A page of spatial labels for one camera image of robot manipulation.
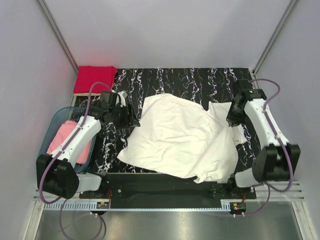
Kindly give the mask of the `white t shirt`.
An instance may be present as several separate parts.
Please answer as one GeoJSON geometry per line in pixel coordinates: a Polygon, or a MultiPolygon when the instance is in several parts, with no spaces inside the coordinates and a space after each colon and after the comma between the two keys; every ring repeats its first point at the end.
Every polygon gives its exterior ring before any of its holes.
{"type": "Polygon", "coordinates": [[[230,103],[200,104],[169,93],[145,98],[140,125],[118,154],[126,164],[203,182],[226,183],[244,144],[242,126],[229,126],[230,103]]]}

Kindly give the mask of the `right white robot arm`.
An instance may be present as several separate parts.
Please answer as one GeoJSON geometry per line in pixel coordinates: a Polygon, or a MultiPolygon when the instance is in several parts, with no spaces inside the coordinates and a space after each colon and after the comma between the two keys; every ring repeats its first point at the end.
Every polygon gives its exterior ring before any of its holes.
{"type": "Polygon", "coordinates": [[[267,97],[261,88],[254,88],[247,79],[237,80],[232,87],[234,98],[226,121],[231,127],[250,120],[258,136],[261,151],[251,168],[233,173],[227,181],[227,192],[239,198],[245,188],[267,185],[279,193],[288,192],[294,181],[294,173],[301,154],[297,144],[291,144],[278,127],[269,108],[269,102],[280,93],[267,97]]]}

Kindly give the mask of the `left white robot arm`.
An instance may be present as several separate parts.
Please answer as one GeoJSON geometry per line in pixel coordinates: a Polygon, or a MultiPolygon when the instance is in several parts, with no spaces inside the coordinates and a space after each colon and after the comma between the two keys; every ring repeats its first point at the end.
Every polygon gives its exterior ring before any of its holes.
{"type": "Polygon", "coordinates": [[[113,124],[118,129],[140,126],[132,104],[126,102],[127,97],[125,91],[103,91],[93,105],[87,105],[66,139],[51,153],[38,156],[36,177],[42,199],[43,193],[64,199],[87,191],[97,198],[103,198],[108,193],[108,186],[102,182],[100,174],[77,172],[76,163],[89,141],[104,126],[113,124]]]}

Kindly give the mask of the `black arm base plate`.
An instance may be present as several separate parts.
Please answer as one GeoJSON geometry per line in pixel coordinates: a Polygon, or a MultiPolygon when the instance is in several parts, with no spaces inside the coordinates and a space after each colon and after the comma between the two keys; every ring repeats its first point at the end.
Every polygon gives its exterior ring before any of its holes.
{"type": "Polygon", "coordinates": [[[230,189],[227,183],[178,178],[162,173],[107,173],[97,191],[84,191],[82,199],[106,199],[131,202],[158,202],[174,205],[207,205],[212,200],[255,200],[250,188],[230,189]]]}

